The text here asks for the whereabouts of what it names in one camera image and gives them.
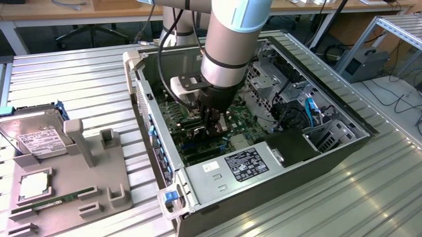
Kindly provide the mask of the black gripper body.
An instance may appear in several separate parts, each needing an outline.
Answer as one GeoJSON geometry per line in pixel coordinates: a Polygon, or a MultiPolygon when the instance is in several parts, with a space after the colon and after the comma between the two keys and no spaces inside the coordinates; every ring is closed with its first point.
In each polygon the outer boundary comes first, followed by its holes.
{"type": "Polygon", "coordinates": [[[208,86],[199,91],[199,110],[204,113],[207,110],[216,110],[224,113],[232,104],[239,86],[217,87],[208,86]]]}

